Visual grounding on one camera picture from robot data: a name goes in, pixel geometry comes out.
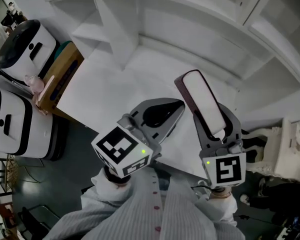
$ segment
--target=cardboard box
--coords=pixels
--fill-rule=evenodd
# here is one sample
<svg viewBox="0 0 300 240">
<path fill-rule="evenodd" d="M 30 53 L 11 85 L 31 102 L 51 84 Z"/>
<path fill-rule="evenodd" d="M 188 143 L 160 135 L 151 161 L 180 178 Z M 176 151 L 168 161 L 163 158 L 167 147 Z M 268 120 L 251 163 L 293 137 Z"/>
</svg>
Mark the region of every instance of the cardboard box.
<svg viewBox="0 0 300 240">
<path fill-rule="evenodd" d="M 71 78 L 83 61 L 84 57 L 75 44 L 70 42 L 43 78 L 45 87 L 36 99 L 36 105 L 41 110 L 74 121 L 72 117 L 59 110 L 57 105 Z"/>
</svg>

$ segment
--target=floor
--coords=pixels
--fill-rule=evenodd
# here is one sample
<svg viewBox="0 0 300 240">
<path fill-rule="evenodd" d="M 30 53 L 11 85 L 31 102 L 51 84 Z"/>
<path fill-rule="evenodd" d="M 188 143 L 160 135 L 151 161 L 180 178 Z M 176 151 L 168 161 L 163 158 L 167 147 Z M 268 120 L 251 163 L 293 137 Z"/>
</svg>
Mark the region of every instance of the floor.
<svg viewBox="0 0 300 240">
<path fill-rule="evenodd" d="M 19 212 L 23 206 L 29 209 L 37 205 L 48 205 L 61 217 L 81 209 L 82 189 L 92 186 L 91 177 L 97 175 L 103 166 L 91 147 L 91 141 L 95 137 L 93 130 L 80 123 L 70 123 L 66 147 L 60 160 L 42 160 L 44 167 L 41 167 L 38 159 L 19 157 L 19 179 L 24 181 L 19 181 L 14 189 L 14 210 Z M 41 183 L 34 183 L 29 175 Z M 256 195 L 260 178 L 260 175 L 248 173 L 246 182 L 233 189 L 234 197 L 239 200 L 241 193 Z M 58 221 L 42 207 L 34 210 L 32 214 L 45 221 L 49 227 Z M 250 219 L 240 219 L 240 215 L 249 216 Z M 271 224 L 273 213 L 269 210 L 251 208 L 238 201 L 235 216 L 238 228 L 247 240 L 256 240 L 264 234 L 272 236 L 278 230 L 277 226 Z"/>
</svg>

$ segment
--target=robotic arm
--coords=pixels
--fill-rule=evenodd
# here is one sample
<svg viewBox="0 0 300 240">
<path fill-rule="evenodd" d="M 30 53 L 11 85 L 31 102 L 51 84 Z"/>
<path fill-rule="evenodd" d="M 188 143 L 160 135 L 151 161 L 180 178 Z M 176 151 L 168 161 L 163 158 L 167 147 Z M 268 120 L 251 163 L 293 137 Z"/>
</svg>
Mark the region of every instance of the robotic arm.
<svg viewBox="0 0 300 240">
<path fill-rule="evenodd" d="M 175 84 L 193 113 L 208 186 L 218 189 L 243 183 L 246 154 L 242 153 L 238 119 L 217 102 L 199 70 L 178 77 Z M 174 130 L 184 110 L 185 103 L 179 99 L 145 100 L 91 144 L 99 158 L 124 178 L 160 156 L 160 143 Z"/>
</svg>

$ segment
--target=white table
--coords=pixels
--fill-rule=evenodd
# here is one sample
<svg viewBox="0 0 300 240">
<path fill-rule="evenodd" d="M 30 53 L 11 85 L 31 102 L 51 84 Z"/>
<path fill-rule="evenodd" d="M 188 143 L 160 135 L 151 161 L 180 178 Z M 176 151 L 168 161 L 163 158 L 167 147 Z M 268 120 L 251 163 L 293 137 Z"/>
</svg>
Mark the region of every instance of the white table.
<svg viewBox="0 0 300 240">
<path fill-rule="evenodd" d="M 134 53 L 124 71 L 86 59 L 71 79 L 57 108 L 100 133 L 144 100 L 183 100 L 174 80 L 193 69 L 189 64 L 143 47 Z M 207 80 L 222 85 L 213 78 Z M 224 84 L 223 94 L 228 93 Z M 187 106 L 176 128 L 161 146 L 162 157 L 158 159 L 159 162 L 206 178 L 199 158 L 199 138 Z"/>
</svg>

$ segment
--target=pink object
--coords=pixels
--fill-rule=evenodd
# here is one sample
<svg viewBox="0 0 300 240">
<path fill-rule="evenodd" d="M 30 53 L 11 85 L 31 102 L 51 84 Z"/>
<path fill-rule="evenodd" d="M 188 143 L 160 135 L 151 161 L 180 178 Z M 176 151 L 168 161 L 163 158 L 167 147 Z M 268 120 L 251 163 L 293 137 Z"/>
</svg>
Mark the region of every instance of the pink object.
<svg viewBox="0 0 300 240">
<path fill-rule="evenodd" d="M 24 82 L 30 87 L 30 90 L 33 94 L 41 93 L 45 88 L 45 83 L 41 78 L 36 75 L 33 76 L 24 76 Z"/>
</svg>

